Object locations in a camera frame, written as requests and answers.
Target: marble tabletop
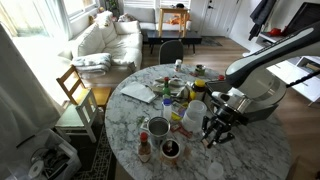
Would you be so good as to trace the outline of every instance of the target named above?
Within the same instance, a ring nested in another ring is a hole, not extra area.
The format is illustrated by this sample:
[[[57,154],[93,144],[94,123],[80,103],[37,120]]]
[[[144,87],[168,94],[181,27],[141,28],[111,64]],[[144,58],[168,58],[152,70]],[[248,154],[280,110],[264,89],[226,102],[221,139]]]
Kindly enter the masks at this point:
[[[161,98],[147,104],[120,93],[133,81],[152,85],[159,77],[177,76],[193,82],[190,75],[195,66],[182,65],[181,72],[174,71],[174,64],[157,65],[140,70],[123,82],[112,93],[107,104],[105,126],[109,144],[118,162],[137,180],[142,179],[208,179],[211,162],[217,161],[224,168],[222,179],[285,179],[290,167],[290,148],[277,118],[256,121],[247,126],[233,127],[235,139],[207,149],[201,142],[201,132],[187,139],[179,132],[169,132],[168,138],[176,139],[182,152],[176,166],[169,166],[159,159],[159,150],[152,148],[152,157],[142,163],[137,154],[141,117],[161,115]],[[205,81],[216,79],[218,73],[206,69]]]

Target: paper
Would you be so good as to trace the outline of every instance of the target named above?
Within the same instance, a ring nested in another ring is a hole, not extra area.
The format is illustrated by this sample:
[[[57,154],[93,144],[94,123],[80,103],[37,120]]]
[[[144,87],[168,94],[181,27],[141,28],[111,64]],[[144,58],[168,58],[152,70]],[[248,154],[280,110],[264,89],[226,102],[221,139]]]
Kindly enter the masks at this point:
[[[132,82],[128,84],[120,92],[146,103],[150,103],[157,97],[157,95],[148,86],[140,84],[139,82]]]

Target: rug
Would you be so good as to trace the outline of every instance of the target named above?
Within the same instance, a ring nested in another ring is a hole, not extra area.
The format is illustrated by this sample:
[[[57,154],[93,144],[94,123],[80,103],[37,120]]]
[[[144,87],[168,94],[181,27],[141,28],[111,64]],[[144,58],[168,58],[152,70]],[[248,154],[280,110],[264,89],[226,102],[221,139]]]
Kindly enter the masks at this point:
[[[105,126],[93,125],[92,130],[96,143],[92,143],[88,136],[70,136],[70,144],[77,149],[82,164],[72,179],[114,180],[117,160],[108,143]]]
[[[203,46],[222,46],[213,36],[202,36],[201,45]]]

